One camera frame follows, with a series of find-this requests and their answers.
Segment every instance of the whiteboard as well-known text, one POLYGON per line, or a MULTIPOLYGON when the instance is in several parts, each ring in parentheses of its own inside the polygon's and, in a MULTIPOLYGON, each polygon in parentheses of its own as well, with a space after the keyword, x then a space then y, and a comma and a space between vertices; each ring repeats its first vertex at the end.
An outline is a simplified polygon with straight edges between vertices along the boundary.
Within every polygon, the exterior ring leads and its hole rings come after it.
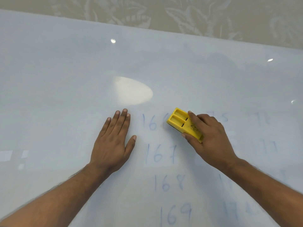
POLYGON ((136 146, 72 227, 277 226, 165 123, 175 107, 303 192, 303 51, 4 10, 0 28, 1 217, 84 167, 125 107, 136 146))

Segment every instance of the finger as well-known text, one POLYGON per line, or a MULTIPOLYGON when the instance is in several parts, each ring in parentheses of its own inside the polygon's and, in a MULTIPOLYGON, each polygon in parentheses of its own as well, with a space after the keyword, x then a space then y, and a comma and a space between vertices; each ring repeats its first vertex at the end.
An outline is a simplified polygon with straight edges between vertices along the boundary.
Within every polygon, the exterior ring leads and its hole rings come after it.
POLYGON ((127 109, 125 108, 125 109, 123 109, 123 111, 122 111, 119 119, 117 120, 117 123, 112 131, 114 134, 119 134, 121 127, 124 123, 126 115, 127 115, 127 109))
POLYGON ((214 117, 210 117, 208 114, 199 114, 197 117, 202 120, 208 126, 214 126, 217 120, 214 117))
POLYGON ((125 140, 125 137, 126 137, 126 135, 127 135, 127 132, 128 132, 128 128, 129 128, 130 122, 131 122, 131 115, 130 115, 129 113, 127 113, 127 114, 126 114, 126 118, 125 118, 125 120, 124 120, 124 123, 123 123, 123 125, 122 125, 122 127, 121 127, 121 130, 120 130, 120 132, 119 132, 119 135, 120 135, 121 137, 123 137, 124 140, 125 140))
POLYGON ((191 121, 196 126, 196 128, 202 133, 205 134, 205 130, 208 128, 208 126, 200 120, 194 113, 191 111, 188 112, 189 117, 191 118, 191 121))
POLYGON ((197 138, 187 133, 182 133, 182 136, 188 141, 188 143, 195 149, 196 152, 201 151, 203 146, 197 138))
POLYGON ((128 141, 126 147, 125 147, 124 156, 127 157, 127 159, 129 158, 129 156, 131 155, 132 150, 134 149, 134 145, 136 143, 136 139, 137 139, 137 136, 133 135, 129 139, 129 141, 128 141))
POLYGON ((114 117, 112 118, 107 130, 106 130, 106 134, 110 134, 112 132, 112 130, 114 129, 116 122, 119 118, 120 115, 120 111, 116 111, 116 113, 114 114, 114 117))
POLYGON ((105 123, 104 123, 104 125, 103 125, 103 127, 102 127, 102 129, 101 129, 101 131, 100 131, 100 133, 98 135, 98 137, 97 137, 97 140, 100 139, 105 134, 105 132, 106 132, 106 130, 107 130, 107 128, 108 128, 111 120, 112 120, 111 117, 107 118, 107 120, 105 121, 105 123))

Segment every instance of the left hand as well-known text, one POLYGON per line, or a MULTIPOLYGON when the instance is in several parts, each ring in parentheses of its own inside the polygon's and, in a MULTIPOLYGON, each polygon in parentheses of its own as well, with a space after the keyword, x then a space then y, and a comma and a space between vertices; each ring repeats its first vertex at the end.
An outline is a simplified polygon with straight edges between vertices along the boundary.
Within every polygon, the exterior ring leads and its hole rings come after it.
POLYGON ((134 148, 136 136, 133 135, 125 146, 131 115, 127 109, 116 111, 114 117, 107 118, 95 141, 90 164, 113 173, 119 170, 129 159, 134 148))

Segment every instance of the whiteboard eraser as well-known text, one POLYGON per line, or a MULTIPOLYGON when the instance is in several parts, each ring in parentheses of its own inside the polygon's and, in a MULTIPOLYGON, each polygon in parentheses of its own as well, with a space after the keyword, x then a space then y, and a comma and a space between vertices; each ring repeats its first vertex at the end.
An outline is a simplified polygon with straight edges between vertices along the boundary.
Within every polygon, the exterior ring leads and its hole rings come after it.
POLYGON ((202 142, 203 135, 191 122, 187 112, 176 108, 166 122, 172 127, 176 128, 178 131, 190 134, 193 137, 196 137, 200 143, 202 142))

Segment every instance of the right hand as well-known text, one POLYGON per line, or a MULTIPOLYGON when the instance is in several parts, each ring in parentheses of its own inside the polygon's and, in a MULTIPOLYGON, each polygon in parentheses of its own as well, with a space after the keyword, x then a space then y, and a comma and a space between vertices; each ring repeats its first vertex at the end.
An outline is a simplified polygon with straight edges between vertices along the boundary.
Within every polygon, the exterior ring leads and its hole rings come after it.
POLYGON ((218 170, 224 171, 239 160, 220 122, 207 114, 196 116, 191 111, 188 114, 204 139, 200 143, 190 134, 182 133, 182 136, 204 161, 218 170))

